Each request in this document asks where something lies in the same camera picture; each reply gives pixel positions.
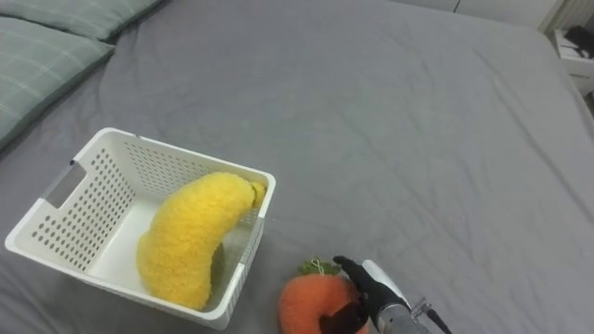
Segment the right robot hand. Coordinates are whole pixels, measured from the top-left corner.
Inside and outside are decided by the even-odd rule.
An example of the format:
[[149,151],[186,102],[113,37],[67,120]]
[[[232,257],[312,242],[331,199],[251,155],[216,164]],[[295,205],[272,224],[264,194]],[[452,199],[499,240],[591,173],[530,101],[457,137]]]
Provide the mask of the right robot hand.
[[376,280],[363,264],[341,255],[335,256],[333,262],[355,285],[355,299],[334,314],[319,318],[323,334],[355,334],[368,321],[380,333],[418,333],[404,299]]

